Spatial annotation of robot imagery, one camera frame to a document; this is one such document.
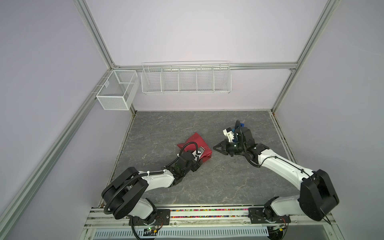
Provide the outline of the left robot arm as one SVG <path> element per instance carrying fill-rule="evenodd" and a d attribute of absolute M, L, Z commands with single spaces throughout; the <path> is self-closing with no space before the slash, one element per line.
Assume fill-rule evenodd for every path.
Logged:
<path fill-rule="evenodd" d="M 181 183 L 189 172 L 197 171 L 202 165 L 204 152 L 203 147 L 190 142 L 159 171 L 143 172 L 134 167 L 127 168 L 103 190 L 104 214 L 113 215 L 116 220 L 133 217 L 139 218 L 145 225 L 154 224 L 160 214 L 154 203 L 143 198 L 143 194 Z"/>

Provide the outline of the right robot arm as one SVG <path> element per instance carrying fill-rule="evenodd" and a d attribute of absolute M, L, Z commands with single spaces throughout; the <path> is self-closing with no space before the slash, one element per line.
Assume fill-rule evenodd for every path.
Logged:
<path fill-rule="evenodd" d="M 226 139 L 213 149 L 226 156 L 240 155 L 253 167 L 265 167 L 286 179 L 299 190 L 299 195 L 274 197 L 265 203 L 259 217 L 274 223 L 283 216 L 305 215 L 314 221 L 328 220 L 328 213 L 339 203 L 339 197 L 328 173 L 295 164 L 268 146 L 256 143 L 251 130 L 240 121 L 223 131 Z"/>

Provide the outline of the blue tape dispenser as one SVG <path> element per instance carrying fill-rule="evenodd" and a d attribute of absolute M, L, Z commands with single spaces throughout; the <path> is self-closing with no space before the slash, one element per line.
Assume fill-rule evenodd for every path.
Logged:
<path fill-rule="evenodd" d="M 243 127 L 244 127 L 244 124 L 242 124 L 240 121 L 236 121 L 235 128 L 234 128 L 234 133 L 237 136 L 238 135 L 242 135 L 243 134 L 243 130 L 242 130 Z"/>

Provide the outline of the small white mesh basket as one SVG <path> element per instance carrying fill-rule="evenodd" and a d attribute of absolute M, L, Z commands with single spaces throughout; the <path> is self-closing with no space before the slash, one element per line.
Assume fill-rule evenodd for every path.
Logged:
<path fill-rule="evenodd" d="M 104 110 L 129 111 L 140 86 L 134 70 L 112 70 L 96 97 Z"/>

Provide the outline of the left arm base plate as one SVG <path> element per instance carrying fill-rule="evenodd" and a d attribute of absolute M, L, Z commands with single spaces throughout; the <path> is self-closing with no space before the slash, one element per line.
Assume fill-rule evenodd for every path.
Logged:
<path fill-rule="evenodd" d="M 146 219 L 141 219 L 139 217 L 133 217 L 133 221 L 129 223 L 131 226 L 168 226 L 171 220 L 171 210 L 170 209 L 157 209 L 151 213 Z"/>

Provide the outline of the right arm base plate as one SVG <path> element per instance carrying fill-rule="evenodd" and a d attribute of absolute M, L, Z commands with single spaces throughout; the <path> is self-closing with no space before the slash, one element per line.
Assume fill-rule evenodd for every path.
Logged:
<path fill-rule="evenodd" d="M 249 208 L 248 217 L 252 224 L 289 224 L 291 218 L 287 215 L 278 216 L 268 208 L 257 207 Z"/>

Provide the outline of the aluminium front rail frame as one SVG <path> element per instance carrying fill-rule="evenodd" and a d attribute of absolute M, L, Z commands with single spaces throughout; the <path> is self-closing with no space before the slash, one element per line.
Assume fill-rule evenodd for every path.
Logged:
<path fill-rule="evenodd" d="M 171 240 L 342 240 L 343 234 L 334 217 L 328 215 L 328 220 L 316 222 L 303 215 L 291 215 L 289 224 L 252 224 L 248 217 L 249 208 L 260 206 L 246 205 L 171 205 L 159 206 L 158 209 L 170 209 L 171 220 L 168 226 L 134 226 L 129 225 L 129 217 L 121 220 L 105 215 L 102 209 L 92 209 L 81 233 L 81 240 L 94 240 L 99 229 L 131 229 L 140 238 L 135 229 L 143 228 L 145 232 L 154 235 L 162 228 L 214 228 L 214 227 L 267 227 L 268 237 L 237 237 L 225 239 L 171 239 Z"/>

